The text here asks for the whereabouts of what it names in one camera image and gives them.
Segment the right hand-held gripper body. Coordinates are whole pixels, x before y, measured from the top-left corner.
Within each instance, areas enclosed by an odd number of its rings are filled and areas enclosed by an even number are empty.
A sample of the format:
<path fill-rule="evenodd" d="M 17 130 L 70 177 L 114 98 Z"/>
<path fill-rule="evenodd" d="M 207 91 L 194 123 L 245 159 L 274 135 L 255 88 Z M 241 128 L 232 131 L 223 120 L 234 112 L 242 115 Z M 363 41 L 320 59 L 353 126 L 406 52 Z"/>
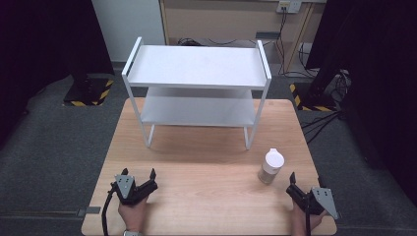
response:
<path fill-rule="evenodd" d="M 296 184 L 291 184 L 286 193 L 295 204 L 309 214 L 320 215 L 326 211 L 333 219 L 339 219 L 331 189 L 313 187 L 309 193 L 304 193 Z"/>

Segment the person's left hand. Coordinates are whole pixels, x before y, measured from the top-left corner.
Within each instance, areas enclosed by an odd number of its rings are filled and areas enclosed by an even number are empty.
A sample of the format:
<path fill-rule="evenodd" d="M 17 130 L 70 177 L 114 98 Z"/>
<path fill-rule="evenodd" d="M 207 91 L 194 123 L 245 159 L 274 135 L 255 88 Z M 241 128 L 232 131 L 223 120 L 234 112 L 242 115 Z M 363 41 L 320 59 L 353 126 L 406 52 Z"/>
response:
<path fill-rule="evenodd" d="M 147 200 L 148 199 L 143 199 L 142 201 L 133 206 L 122 204 L 119 205 L 118 212 L 125 223 L 125 229 L 127 231 L 143 231 L 146 218 Z"/>

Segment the white-lidded seasoning jar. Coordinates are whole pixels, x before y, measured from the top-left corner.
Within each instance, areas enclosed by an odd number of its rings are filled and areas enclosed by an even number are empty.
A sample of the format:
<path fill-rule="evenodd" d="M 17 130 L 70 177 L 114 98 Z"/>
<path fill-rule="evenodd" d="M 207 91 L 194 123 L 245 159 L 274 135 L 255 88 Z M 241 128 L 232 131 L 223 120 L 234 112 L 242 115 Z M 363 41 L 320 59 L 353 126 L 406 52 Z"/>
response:
<path fill-rule="evenodd" d="M 271 184 L 283 165 L 283 155 L 276 148 L 271 148 L 265 155 L 264 162 L 258 172 L 260 181 L 267 185 Z"/>

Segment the black hazard-striped stand base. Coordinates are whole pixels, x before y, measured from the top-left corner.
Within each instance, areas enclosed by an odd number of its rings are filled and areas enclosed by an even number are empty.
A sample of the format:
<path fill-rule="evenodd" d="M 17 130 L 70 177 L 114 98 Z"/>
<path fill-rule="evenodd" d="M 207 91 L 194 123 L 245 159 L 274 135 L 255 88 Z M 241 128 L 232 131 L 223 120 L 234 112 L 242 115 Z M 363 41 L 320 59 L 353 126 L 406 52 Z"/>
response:
<path fill-rule="evenodd" d="M 106 78 L 86 78 L 74 80 L 64 97 L 69 106 L 98 106 L 108 96 L 113 81 Z"/>
<path fill-rule="evenodd" d="M 336 111 L 336 104 L 330 94 L 314 94 L 308 83 L 294 83 L 290 85 L 295 105 L 304 111 Z"/>

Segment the person's right hand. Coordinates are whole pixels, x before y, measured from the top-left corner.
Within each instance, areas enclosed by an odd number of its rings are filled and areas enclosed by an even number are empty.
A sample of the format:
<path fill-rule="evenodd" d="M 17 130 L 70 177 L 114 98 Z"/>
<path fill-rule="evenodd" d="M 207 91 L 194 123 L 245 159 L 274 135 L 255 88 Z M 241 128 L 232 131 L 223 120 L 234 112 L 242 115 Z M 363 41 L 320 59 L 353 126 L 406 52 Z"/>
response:
<path fill-rule="evenodd" d="M 318 227 L 326 214 L 327 212 L 323 211 L 320 215 L 311 215 L 310 228 Z M 297 204 L 293 204 L 291 214 L 291 236 L 307 236 L 306 214 Z"/>

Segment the white two-tier metal shelf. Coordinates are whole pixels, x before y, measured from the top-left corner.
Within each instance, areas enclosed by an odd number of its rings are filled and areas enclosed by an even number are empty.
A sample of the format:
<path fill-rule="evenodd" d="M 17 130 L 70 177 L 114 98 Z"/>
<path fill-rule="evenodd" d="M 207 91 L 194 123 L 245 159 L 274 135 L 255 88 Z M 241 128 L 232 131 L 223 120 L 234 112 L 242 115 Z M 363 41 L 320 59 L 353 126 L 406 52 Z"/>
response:
<path fill-rule="evenodd" d="M 272 79 L 260 41 L 252 48 L 145 45 L 139 37 L 122 70 L 145 144 L 157 125 L 241 127 L 250 148 Z"/>

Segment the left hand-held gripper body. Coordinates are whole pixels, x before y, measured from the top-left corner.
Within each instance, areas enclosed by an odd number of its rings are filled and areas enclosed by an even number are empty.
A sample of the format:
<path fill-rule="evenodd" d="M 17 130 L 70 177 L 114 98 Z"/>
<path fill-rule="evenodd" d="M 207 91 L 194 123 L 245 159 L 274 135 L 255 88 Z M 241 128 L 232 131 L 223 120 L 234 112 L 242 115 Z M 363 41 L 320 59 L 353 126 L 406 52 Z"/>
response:
<path fill-rule="evenodd" d="M 135 205 L 148 197 L 158 186 L 155 180 L 148 179 L 141 186 L 137 186 L 135 177 L 131 175 L 115 176 L 116 193 L 122 205 Z"/>

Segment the grey table edge bracket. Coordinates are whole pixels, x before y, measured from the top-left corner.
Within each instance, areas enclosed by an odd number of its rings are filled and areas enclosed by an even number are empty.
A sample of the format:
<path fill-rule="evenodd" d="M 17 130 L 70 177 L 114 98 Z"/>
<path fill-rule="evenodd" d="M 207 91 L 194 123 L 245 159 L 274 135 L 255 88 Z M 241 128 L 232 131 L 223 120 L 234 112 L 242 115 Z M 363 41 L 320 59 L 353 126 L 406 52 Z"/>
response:
<path fill-rule="evenodd" d="M 80 208 L 77 212 L 77 216 L 84 217 L 87 214 L 100 214 L 100 206 L 88 206 L 87 208 Z"/>

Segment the white wall socket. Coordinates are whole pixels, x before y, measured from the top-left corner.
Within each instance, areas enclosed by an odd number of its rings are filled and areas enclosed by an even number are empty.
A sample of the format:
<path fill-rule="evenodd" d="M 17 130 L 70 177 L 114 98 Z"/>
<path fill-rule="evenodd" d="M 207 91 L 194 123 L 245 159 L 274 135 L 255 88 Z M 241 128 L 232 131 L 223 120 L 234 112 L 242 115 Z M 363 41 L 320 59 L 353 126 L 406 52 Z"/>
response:
<path fill-rule="evenodd" d="M 276 8 L 277 13 L 297 14 L 301 9 L 300 0 L 279 0 Z"/>

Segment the dark grey floor box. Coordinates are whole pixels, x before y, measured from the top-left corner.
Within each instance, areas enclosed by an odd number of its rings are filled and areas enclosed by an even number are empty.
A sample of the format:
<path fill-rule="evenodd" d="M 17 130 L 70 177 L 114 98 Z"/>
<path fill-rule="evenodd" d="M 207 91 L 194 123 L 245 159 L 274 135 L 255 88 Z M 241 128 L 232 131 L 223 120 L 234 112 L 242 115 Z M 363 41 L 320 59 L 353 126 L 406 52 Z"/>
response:
<path fill-rule="evenodd" d="M 280 37 L 279 31 L 257 31 L 256 39 L 272 39 L 277 40 Z"/>

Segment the brown wooden board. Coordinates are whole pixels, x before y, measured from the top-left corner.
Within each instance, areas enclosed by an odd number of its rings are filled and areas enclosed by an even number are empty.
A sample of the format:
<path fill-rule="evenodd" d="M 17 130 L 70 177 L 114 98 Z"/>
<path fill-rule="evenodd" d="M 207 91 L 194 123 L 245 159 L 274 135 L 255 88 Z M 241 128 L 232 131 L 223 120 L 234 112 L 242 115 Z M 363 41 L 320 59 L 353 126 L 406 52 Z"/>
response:
<path fill-rule="evenodd" d="M 314 39 L 327 0 L 290 0 L 296 13 L 279 13 L 279 0 L 159 0 L 165 38 L 250 40 L 277 33 L 288 43 Z"/>

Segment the black curtain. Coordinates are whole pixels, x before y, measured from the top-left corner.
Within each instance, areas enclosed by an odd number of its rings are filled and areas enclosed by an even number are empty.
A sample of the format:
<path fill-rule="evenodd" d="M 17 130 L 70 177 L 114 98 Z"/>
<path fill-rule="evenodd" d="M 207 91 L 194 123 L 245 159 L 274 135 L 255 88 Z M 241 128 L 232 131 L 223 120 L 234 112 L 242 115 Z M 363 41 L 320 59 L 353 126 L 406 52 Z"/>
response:
<path fill-rule="evenodd" d="M 113 73 L 92 0 L 0 0 L 0 148 L 41 89 Z"/>
<path fill-rule="evenodd" d="M 312 98 L 349 73 L 342 108 L 365 158 L 417 206 L 417 0 L 327 0 L 307 66 Z"/>

